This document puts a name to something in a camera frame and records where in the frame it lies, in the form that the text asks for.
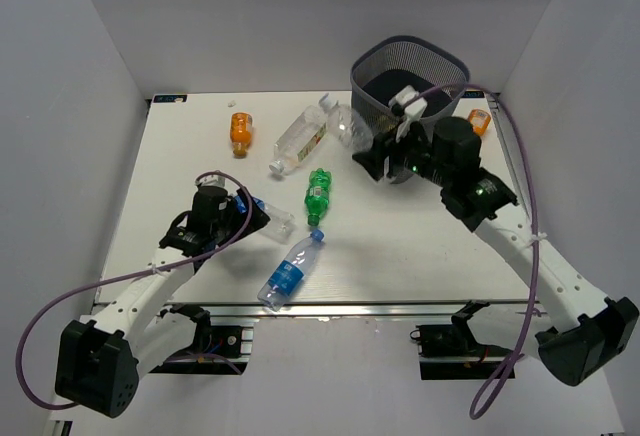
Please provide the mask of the clear crushed bottle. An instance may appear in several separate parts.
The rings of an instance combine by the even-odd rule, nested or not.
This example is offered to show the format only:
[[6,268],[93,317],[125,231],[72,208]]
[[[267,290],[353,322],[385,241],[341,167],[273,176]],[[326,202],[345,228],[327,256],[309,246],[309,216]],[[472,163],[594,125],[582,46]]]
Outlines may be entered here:
[[343,105],[330,94],[319,100],[327,117],[327,129],[351,153],[368,151],[373,144],[373,133],[364,119],[348,105]]

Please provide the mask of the blue label bottle white cap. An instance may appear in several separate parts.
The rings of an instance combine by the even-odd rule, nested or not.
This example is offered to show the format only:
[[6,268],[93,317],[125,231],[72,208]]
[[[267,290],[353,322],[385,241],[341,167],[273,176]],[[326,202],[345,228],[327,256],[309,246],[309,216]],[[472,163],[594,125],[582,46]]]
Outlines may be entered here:
[[[293,233],[293,230],[295,229],[294,216],[286,211],[278,209],[277,207],[269,203],[264,202],[259,198],[257,199],[259,203],[263,204],[264,211],[271,218],[271,222],[264,229],[258,231],[257,233],[265,237],[268,237],[269,239],[277,243],[280,243],[280,244],[286,243],[289,240],[291,234]],[[245,235],[244,232],[241,234],[238,240],[241,240],[244,237],[249,236],[249,235]]]

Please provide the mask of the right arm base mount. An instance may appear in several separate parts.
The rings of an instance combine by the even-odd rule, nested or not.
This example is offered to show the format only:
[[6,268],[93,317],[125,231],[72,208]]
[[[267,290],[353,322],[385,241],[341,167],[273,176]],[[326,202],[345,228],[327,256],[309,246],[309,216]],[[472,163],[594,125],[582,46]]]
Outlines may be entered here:
[[416,345],[422,381],[481,381],[508,355],[507,349],[481,345],[464,335],[452,322],[458,312],[469,313],[485,306],[523,309],[518,300],[463,300],[444,303],[411,303],[414,327],[409,338]]

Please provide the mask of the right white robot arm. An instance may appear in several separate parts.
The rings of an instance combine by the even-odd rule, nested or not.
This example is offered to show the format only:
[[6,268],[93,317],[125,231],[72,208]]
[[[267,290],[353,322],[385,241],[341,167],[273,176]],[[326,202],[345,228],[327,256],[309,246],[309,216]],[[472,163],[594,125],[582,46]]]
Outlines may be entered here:
[[426,133],[414,122],[398,138],[378,134],[352,158],[376,181],[409,171],[439,186],[447,211],[489,245],[535,292],[542,314],[531,320],[521,353],[575,387],[619,355],[639,318],[627,297],[611,299],[589,283],[543,236],[515,193],[481,166],[481,139],[459,117]]

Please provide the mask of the green plastic bottle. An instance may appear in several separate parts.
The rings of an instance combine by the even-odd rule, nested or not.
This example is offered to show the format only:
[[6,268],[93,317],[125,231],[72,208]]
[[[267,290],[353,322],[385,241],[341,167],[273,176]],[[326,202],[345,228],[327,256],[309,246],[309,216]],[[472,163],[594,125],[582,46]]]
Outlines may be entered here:
[[312,171],[309,175],[304,205],[307,212],[307,224],[310,227],[318,227],[328,211],[331,183],[331,173],[322,168]]

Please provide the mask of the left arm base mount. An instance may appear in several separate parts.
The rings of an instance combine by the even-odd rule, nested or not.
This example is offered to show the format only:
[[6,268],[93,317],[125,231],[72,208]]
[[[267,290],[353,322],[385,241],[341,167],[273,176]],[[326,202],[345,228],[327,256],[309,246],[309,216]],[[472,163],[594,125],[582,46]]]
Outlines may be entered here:
[[173,351],[151,374],[242,375],[247,368],[253,344],[253,327],[236,321],[212,320],[205,308],[174,305],[163,309],[156,323],[185,322],[176,336],[193,333],[188,342]]

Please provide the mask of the clear square juice bottle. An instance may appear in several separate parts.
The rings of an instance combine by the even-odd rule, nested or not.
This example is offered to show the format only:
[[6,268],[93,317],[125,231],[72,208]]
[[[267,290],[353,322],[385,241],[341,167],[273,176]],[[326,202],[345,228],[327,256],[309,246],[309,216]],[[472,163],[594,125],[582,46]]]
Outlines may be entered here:
[[302,165],[327,132],[327,114],[319,106],[307,107],[274,144],[270,171],[286,176]]

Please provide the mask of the orange bottle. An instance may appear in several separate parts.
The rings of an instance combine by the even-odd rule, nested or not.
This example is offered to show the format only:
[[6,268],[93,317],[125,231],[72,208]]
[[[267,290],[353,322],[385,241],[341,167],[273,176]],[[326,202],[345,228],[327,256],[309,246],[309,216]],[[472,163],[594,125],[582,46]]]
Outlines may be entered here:
[[248,113],[237,112],[231,116],[230,141],[236,157],[247,156],[253,138],[253,119]]
[[472,129],[475,134],[482,137],[490,123],[491,123],[491,113],[482,109],[473,109],[470,111],[467,120],[472,125]]

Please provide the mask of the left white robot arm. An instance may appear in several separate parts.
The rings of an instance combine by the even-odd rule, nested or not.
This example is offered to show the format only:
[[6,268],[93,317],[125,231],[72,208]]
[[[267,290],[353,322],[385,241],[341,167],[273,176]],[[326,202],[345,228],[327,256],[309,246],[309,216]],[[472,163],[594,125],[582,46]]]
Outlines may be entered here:
[[174,293],[212,251],[261,230],[270,221],[255,199],[221,187],[198,189],[161,238],[149,264],[88,321],[61,334],[54,389],[58,396],[110,418],[132,402],[139,382],[175,355],[199,355],[211,345],[210,314],[173,304]]

